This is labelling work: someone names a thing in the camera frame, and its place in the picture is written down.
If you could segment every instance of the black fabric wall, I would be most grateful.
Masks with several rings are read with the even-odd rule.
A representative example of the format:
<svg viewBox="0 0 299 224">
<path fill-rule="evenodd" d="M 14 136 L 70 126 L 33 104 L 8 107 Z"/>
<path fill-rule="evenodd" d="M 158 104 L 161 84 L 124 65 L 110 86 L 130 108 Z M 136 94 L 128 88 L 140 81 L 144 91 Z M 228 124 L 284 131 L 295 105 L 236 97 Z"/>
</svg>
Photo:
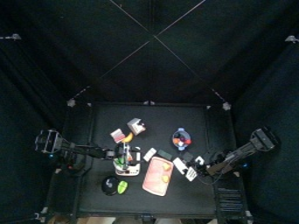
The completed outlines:
<svg viewBox="0 0 299 224">
<path fill-rule="evenodd" d="M 0 39 L 0 217 L 40 211 L 50 161 L 33 139 L 90 86 L 81 100 L 222 103 L 214 89 L 238 144 L 263 125 L 281 139 L 249 160 L 246 192 L 265 223 L 295 222 L 297 11 L 296 0 L 1 1 L 0 37 L 22 39 Z"/>
<path fill-rule="evenodd" d="M 50 161 L 33 151 L 33 141 L 41 129 L 61 128 L 64 109 L 65 101 L 24 49 L 1 42 L 0 222 L 14 223 L 41 211 Z"/>
<path fill-rule="evenodd" d="M 257 153 L 245 176 L 250 212 L 260 223 L 297 223 L 299 45 L 289 44 L 234 104 L 237 140 L 271 127 L 280 146 Z"/>
</svg>

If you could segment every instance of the cable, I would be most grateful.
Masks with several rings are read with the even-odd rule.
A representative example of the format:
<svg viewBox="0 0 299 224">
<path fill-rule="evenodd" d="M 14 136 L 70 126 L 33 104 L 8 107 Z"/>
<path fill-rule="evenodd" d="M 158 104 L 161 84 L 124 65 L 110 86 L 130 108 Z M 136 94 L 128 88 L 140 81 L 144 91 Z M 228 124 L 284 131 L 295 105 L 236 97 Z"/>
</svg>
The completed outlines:
<svg viewBox="0 0 299 224">
<path fill-rule="evenodd" d="M 204 181 L 200 179 L 200 177 L 197 176 L 198 181 L 200 181 L 204 185 L 206 185 L 206 186 L 212 186 L 212 185 L 214 185 L 214 184 L 217 183 L 217 181 L 220 180 L 221 175 L 224 174 L 224 170 L 228 168 L 228 166 L 230 165 L 230 163 L 232 163 L 233 161 L 236 161 L 234 158 L 233 158 L 233 159 L 228 162 L 228 164 L 221 168 L 221 170 L 220 170 L 220 175 L 217 176 L 217 178 L 213 180 L 212 183 L 206 183 L 206 182 L 204 182 Z"/>
</svg>

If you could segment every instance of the small container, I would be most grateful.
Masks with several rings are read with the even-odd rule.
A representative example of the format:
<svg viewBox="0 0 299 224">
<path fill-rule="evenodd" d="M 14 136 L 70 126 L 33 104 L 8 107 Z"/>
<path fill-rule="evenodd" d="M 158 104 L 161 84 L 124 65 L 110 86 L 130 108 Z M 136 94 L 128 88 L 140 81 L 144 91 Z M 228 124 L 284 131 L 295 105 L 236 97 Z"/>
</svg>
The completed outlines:
<svg viewBox="0 0 299 224">
<path fill-rule="evenodd" d="M 172 134 L 172 143 L 177 147 L 178 151 L 182 151 L 184 148 L 189 145 L 188 143 L 190 142 L 190 135 L 184 131 L 184 128 L 178 128 L 173 134 Z"/>
</svg>

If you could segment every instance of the black table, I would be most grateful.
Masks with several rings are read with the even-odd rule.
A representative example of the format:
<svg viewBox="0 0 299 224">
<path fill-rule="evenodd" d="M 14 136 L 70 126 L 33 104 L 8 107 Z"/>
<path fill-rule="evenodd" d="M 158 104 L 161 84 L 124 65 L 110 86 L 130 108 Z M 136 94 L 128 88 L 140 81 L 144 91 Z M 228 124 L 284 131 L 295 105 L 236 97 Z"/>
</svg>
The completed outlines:
<svg viewBox="0 0 299 224">
<path fill-rule="evenodd" d="M 74 144 L 93 143 L 113 148 L 116 143 L 109 135 L 116 129 L 129 132 L 126 123 L 140 118 L 146 126 L 145 132 L 134 136 L 130 147 L 140 147 L 146 153 L 150 148 L 172 154 L 172 159 L 181 154 L 172 144 L 172 134 L 184 128 L 190 134 L 190 145 L 185 148 L 194 157 L 212 158 L 212 155 L 226 149 L 234 149 L 234 138 L 230 126 L 229 111 L 221 105 L 172 105 L 145 106 L 137 104 L 81 103 L 69 108 L 62 136 Z M 148 163 L 141 163 L 141 171 L 134 177 L 122 177 L 128 188 L 121 195 L 106 196 L 100 184 L 104 177 L 114 174 L 112 161 L 93 159 L 90 170 L 78 179 L 73 190 L 77 216 L 142 216 L 213 218 L 216 202 L 213 186 L 198 179 L 192 182 L 172 170 L 172 178 L 165 195 L 152 195 L 142 189 Z"/>
</svg>

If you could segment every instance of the pink plate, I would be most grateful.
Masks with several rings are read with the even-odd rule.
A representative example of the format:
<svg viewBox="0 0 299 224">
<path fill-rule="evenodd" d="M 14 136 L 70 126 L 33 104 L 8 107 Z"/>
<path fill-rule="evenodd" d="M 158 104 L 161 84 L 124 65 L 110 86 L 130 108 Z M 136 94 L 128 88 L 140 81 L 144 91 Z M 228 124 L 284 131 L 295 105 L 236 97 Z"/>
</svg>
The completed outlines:
<svg viewBox="0 0 299 224">
<path fill-rule="evenodd" d="M 164 170 L 164 163 L 166 163 L 170 166 L 168 171 Z M 168 183 L 164 183 L 162 176 L 168 176 L 170 180 L 172 171 L 173 171 L 173 163 L 170 161 L 160 157 L 152 157 L 150 164 L 144 176 L 142 188 L 149 193 L 158 196 L 164 196 L 169 181 Z"/>
</svg>

